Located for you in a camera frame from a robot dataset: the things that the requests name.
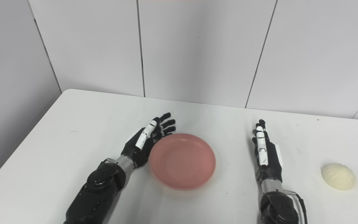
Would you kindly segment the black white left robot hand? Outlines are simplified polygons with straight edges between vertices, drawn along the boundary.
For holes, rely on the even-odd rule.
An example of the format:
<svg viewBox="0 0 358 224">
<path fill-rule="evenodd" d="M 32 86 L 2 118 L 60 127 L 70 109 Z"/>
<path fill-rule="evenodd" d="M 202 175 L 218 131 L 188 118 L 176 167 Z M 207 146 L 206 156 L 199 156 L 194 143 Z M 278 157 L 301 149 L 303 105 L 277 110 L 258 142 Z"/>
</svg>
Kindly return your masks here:
<svg viewBox="0 0 358 224">
<path fill-rule="evenodd" d="M 121 155 L 133 162 L 134 169 L 144 166 L 153 146 L 164 137 L 172 135 L 176 130 L 176 121 L 171 119 L 171 116 L 171 113 L 168 112 L 161 117 L 155 117 L 126 142 Z"/>
</svg>

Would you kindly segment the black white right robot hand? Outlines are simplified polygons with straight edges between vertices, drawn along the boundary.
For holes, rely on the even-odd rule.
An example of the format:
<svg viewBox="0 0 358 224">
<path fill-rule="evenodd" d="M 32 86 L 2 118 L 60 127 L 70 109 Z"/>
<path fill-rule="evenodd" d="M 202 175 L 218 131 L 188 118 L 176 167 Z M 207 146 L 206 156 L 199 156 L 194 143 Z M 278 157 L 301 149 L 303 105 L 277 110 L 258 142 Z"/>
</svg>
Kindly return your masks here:
<svg viewBox="0 0 358 224">
<path fill-rule="evenodd" d="M 257 162 L 257 170 L 255 176 L 257 182 L 261 184 L 264 180 L 278 180 L 282 182 L 282 166 L 276 146 L 270 141 L 266 130 L 266 122 L 260 119 L 255 124 L 252 131 L 254 137 L 252 142 L 255 145 L 255 157 Z"/>
</svg>

